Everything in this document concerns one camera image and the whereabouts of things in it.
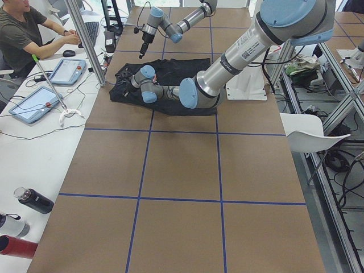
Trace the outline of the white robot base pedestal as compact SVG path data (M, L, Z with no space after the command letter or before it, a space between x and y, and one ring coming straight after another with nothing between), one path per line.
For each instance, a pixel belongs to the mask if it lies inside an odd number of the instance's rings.
M246 67L226 84L228 100L266 101L261 67Z

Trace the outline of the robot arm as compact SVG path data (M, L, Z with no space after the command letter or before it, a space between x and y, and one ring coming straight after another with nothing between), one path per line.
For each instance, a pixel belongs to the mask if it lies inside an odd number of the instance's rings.
M167 38L173 43L178 43L183 34L206 17L210 17L216 11L217 1L200 1L201 6L188 14L178 23L172 23L169 16L160 8L152 7L147 23L140 29L143 32L143 44L139 51L139 58L142 59L147 52L148 46L153 43L159 27L165 32Z
M273 45L289 41L306 46L328 41L333 35L335 1L262 1L250 28L207 70L185 78L179 86L153 82L155 70L143 66L131 77L143 102L177 100L185 108L213 108L222 102L225 84Z

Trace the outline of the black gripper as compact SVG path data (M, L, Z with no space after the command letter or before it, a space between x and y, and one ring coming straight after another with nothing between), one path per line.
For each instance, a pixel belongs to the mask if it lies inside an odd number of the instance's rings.
M145 56L148 50L148 44L151 44L154 41L154 37L155 37L155 27L150 25L145 25L142 36L143 44L139 51L140 59L143 59L143 57Z

